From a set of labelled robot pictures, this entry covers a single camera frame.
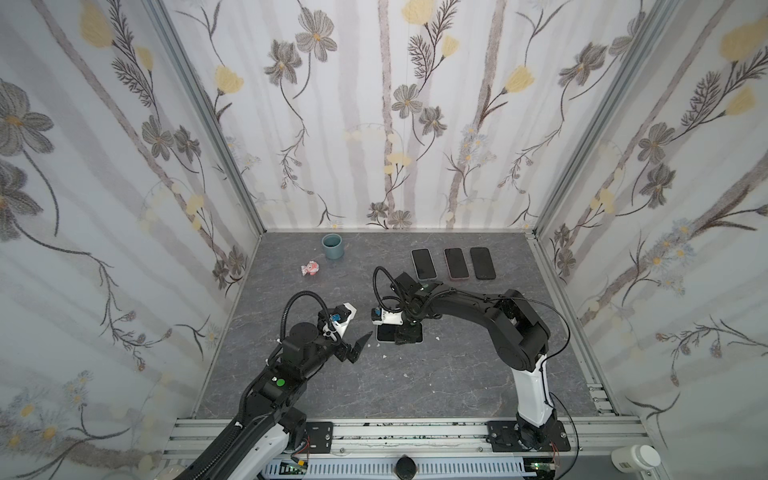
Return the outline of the clear teal phone case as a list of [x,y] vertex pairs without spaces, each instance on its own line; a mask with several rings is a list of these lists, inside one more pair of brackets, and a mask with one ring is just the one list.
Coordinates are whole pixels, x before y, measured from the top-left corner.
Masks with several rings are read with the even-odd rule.
[[382,324],[376,327],[376,339],[396,345],[418,344],[423,341],[423,327],[416,325]]

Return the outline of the blue-edged smartphone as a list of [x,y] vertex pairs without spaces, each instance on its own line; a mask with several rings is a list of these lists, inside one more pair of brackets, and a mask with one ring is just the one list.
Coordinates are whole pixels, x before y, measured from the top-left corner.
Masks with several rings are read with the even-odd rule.
[[376,339],[379,342],[394,343],[396,341],[397,326],[383,324],[376,327]]

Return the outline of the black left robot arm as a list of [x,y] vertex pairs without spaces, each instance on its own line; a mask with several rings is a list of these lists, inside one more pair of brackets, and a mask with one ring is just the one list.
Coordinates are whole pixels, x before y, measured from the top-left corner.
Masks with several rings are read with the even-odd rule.
[[236,414],[177,477],[257,479],[281,453],[308,449],[307,417],[296,403],[328,360],[359,359],[370,335],[353,344],[344,339],[356,313],[350,303],[330,308],[312,291],[292,295],[280,318],[278,346],[244,389]]

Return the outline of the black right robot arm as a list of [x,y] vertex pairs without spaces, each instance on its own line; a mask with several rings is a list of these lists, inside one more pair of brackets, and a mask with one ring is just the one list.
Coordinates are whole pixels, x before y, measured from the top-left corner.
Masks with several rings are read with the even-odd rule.
[[372,274],[377,305],[371,320],[382,341],[396,345],[423,340],[423,322],[444,316],[484,328],[501,361],[513,371],[517,396],[515,426],[501,436],[504,448],[524,451],[554,448],[562,423],[547,378],[547,362],[559,353],[549,348],[551,331],[534,309],[536,300],[517,290],[482,294],[444,284],[397,277],[383,266]]

